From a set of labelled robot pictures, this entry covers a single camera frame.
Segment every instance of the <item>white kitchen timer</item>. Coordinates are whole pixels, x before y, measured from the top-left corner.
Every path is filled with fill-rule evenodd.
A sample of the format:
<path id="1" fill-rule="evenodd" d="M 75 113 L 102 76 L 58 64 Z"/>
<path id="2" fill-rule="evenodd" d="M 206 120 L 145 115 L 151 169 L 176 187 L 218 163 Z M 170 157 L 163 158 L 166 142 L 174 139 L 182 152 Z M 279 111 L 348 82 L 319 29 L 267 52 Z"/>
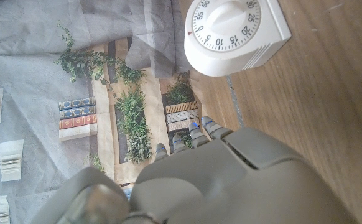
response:
<path id="1" fill-rule="evenodd" d="M 196 0 L 185 23 L 185 53 L 219 77 L 264 65 L 292 34 L 277 0 Z"/>

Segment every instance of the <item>red book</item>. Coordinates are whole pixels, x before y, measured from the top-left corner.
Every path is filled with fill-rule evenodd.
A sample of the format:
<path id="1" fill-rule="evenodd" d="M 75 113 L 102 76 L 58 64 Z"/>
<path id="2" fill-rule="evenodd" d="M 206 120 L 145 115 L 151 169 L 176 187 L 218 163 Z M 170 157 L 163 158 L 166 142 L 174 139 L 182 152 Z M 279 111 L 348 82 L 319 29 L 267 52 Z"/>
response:
<path id="1" fill-rule="evenodd" d="M 86 124 L 96 123 L 96 114 L 81 116 L 78 118 L 69 118 L 59 121 L 59 129 L 72 128 L 77 126 L 82 126 Z"/>

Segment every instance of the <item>robot finger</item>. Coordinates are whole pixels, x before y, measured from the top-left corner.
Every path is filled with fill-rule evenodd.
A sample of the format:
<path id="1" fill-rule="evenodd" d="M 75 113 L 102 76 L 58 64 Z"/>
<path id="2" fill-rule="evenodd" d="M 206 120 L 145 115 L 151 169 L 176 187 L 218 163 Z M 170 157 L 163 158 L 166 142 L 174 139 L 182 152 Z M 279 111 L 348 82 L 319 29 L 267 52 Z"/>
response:
<path id="1" fill-rule="evenodd" d="M 183 140 L 178 134 L 173 137 L 173 146 L 174 153 L 179 153 L 188 149 L 188 147 L 184 144 Z"/>
<path id="2" fill-rule="evenodd" d="M 220 126 L 208 116 L 202 117 L 202 124 L 212 139 L 222 139 L 232 133 L 232 130 Z"/>
<path id="3" fill-rule="evenodd" d="M 164 145 L 162 143 L 159 143 L 156 146 L 156 158 L 155 158 L 155 162 L 158 160 L 161 160 L 163 158 L 168 157 L 169 155 L 167 154 L 166 148 L 164 147 Z"/>
<path id="4" fill-rule="evenodd" d="M 209 142 L 207 137 L 200 131 L 199 125 L 197 123 L 189 124 L 189 133 L 191 135 L 194 148 Z"/>

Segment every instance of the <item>timer dial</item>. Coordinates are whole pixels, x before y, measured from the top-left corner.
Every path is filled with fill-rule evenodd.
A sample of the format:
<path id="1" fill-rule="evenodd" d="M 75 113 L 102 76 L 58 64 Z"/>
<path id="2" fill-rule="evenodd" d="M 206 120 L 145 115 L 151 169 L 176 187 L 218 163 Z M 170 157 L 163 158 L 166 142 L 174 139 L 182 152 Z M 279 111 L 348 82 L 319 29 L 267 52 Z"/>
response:
<path id="1" fill-rule="evenodd" d="M 205 48 L 226 52 L 249 42 L 260 21 L 258 0 L 201 0 L 193 13 L 192 27 Z"/>

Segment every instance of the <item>blue book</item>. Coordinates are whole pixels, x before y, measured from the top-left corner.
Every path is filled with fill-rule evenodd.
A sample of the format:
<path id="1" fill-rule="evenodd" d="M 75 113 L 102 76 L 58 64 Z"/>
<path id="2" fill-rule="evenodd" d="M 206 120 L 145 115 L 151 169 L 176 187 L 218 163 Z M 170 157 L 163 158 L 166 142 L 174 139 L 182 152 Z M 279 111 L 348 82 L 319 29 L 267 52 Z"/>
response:
<path id="1" fill-rule="evenodd" d="M 88 97 L 78 100 L 68 100 L 59 103 L 59 110 L 68 110 L 72 108 L 78 108 L 81 106 L 93 106 L 95 105 L 95 97 Z"/>
<path id="2" fill-rule="evenodd" d="M 95 114 L 96 113 L 95 109 L 96 109 L 95 106 L 84 106 L 84 107 L 59 111 L 59 119 L 77 118 L 80 116 Z"/>

